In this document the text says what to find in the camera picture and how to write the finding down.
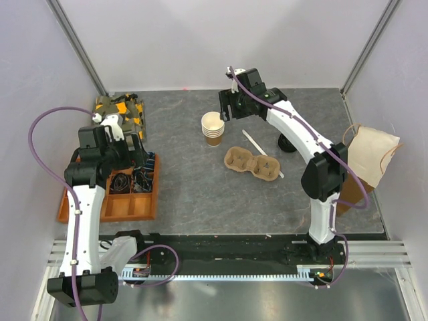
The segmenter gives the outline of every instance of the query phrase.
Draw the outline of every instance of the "camouflage toy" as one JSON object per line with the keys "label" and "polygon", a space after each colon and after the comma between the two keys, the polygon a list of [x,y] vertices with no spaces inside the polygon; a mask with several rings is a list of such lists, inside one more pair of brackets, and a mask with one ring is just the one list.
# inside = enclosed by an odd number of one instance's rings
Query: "camouflage toy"
{"label": "camouflage toy", "polygon": [[137,94],[121,96],[99,96],[96,99],[94,112],[104,120],[109,114],[119,113],[123,118],[122,130],[126,135],[136,132],[141,140],[146,138],[146,122],[144,121],[144,103]]}

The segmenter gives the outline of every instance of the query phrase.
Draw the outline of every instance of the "stacked paper cups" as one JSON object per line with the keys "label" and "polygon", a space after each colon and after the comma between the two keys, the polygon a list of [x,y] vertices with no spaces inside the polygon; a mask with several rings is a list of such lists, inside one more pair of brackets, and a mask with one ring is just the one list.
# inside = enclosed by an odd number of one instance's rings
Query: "stacked paper cups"
{"label": "stacked paper cups", "polygon": [[202,133],[210,146],[218,146],[225,132],[225,122],[220,119],[219,112],[208,112],[202,117]]}

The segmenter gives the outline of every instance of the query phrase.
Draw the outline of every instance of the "paper bag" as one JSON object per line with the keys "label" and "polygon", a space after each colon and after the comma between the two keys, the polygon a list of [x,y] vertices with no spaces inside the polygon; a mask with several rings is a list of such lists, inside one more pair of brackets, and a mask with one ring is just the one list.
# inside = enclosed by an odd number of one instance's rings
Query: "paper bag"
{"label": "paper bag", "polygon": [[[343,135],[353,127],[358,126],[355,137],[348,147],[348,166],[360,178],[367,193],[373,191],[384,175],[395,151],[402,147],[400,138],[361,124],[351,125]],[[352,204],[358,203],[363,198],[356,181],[351,175],[343,184],[339,199]],[[350,207],[338,204],[337,214],[345,213]]]}

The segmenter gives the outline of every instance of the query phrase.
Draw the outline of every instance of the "white enclosure wall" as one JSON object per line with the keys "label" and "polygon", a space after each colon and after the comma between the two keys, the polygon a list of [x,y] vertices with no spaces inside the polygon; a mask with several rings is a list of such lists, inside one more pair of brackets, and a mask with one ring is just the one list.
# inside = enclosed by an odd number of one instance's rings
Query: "white enclosure wall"
{"label": "white enclosure wall", "polygon": [[[56,106],[90,109],[96,91],[45,0],[2,1],[0,30],[0,320],[29,320],[63,189],[31,157],[28,128]],[[89,118],[48,117],[35,130],[35,147],[62,174]]]}
{"label": "white enclosure wall", "polygon": [[341,87],[387,0],[60,0],[107,91]]}
{"label": "white enclosure wall", "polygon": [[428,2],[402,1],[348,94],[355,122],[401,137],[377,195],[428,302]]}

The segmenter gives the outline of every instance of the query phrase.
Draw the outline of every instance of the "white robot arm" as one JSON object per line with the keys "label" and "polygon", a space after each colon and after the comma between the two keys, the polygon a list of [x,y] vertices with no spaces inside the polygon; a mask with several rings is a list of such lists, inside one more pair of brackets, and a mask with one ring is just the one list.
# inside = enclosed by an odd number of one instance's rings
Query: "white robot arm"
{"label": "white robot arm", "polygon": [[[314,244],[316,251],[323,252],[334,241],[336,200],[346,179],[346,170],[333,160],[322,146],[330,150],[345,163],[347,148],[343,144],[333,144],[316,132],[297,112],[291,102],[277,88],[266,89],[256,69],[234,71],[230,90],[219,92],[221,117],[224,121],[258,115],[276,127],[284,136],[290,151],[298,150],[307,164],[302,177],[302,187],[308,194],[311,204],[311,225],[308,242]],[[274,105],[275,109],[264,106],[247,93]]]}
{"label": "white robot arm", "polygon": [[[140,231],[119,232],[110,249],[99,256],[100,213],[107,178],[113,170],[141,167],[148,159],[137,133],[125,136],[121,124],[121,115],[111,114],[99,125],[79,129],[80,161],[72,160],[64,173],[67,184],[77,194],[80,212],[75,213],[76,205],[68,192],[66,251],[60,275],[48,280],[47,292],[67,306],[76,304],[72,290],[73,265],[82,306],[113,303],[118,293],[118,275],[144,243]],[[77,229],[75,215],[80,215]],[[78,251],[73,255],[75,244]]]}

